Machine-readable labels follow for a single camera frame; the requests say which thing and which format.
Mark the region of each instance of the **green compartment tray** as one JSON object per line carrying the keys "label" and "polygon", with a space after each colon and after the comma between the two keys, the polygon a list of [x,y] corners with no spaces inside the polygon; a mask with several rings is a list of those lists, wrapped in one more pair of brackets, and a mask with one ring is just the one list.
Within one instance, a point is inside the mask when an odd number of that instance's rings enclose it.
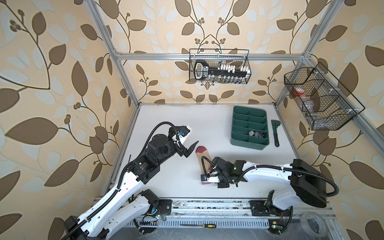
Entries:
{"label": "green compartment tray", "polygon": [[[265,137],[254,137],[249,131],[265,133]],[[269,144],[266,111],[241,106],[233,107],[231,144],[240,147],[263,150]]]}

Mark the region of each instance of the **screwdriver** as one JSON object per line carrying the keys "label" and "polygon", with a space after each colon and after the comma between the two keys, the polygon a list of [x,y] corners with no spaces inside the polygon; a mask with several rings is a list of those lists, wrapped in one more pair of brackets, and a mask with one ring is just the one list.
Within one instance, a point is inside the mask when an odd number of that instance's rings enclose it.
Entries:
{"label": "screwdriver", "polygon": [[180,226],[185,226],[185,227],[216,228],[216,224],[203,224],[203,225],[198,225],[198,224],[180,224]]}

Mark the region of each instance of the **black wire basket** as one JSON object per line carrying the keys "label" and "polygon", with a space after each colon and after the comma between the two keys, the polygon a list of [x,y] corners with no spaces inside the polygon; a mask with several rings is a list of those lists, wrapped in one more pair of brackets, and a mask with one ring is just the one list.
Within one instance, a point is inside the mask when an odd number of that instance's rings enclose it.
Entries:
{"label": "black wire basket", "polygon": [[197,49],[189,50],[190,83],[247,84],[251,77],[249,50]]}
{"label": "black wire basket", "polygon": [[[326,79],[326,73],[337,86]],[[315,68],[299,68],[285,74],[284,84],[312,130],[339,130],[365,109],[321,63]]]}

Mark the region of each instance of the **white tabletop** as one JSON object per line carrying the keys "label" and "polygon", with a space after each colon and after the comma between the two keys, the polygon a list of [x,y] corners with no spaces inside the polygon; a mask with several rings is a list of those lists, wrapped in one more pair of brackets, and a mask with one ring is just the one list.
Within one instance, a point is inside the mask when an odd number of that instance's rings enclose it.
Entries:
{"label": "white tabletop", "polygon": [[[260,164],[292,163],[295,154],[282,126],[277,128],[280,147],[275,147],[271,120],[279,120],[272,105],[244,105],[264,109],[267,112],[270,144],[263,150],[234,146],[230,143],[232,113],[234,105],[143,105],[141,106],[131,139],[121,163],[120,172],[140,153],[148,135],[160,122],[168,121],[175,126],[189,125],[191,134],[184,142],[189,148],[199,140],[198,146],[207,148],[213,159],[219,156],[230,162],[246,160]],[[169,126],[161,126],[154,134],[168,135]],[[188,198],[261,198],[267,197],[270,190],[282,189],[283,185],[269,182],[240,182],[238,187],[218,189],[217,184],[202,185],[201,169],[196,154],[188,158],[175,154],[160,166],[157,173],[141,190],[151,189],[159,197]]]}

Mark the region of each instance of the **roll of packing tape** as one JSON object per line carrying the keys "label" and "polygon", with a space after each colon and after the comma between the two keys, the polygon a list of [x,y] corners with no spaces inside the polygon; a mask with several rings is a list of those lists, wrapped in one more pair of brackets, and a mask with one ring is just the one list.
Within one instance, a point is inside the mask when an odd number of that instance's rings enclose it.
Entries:
{"label": "roll of packing tape", "polygon": [[[319,232],[315,232],[308,223],[308,219],[314,220],[319,226]],[[310,237],[326,237],[328,235],[328,226],[325,220],[317,213],[314,212],[306,212],[300,217],[300,224],[303,228],[304,232],[308,234]]]}

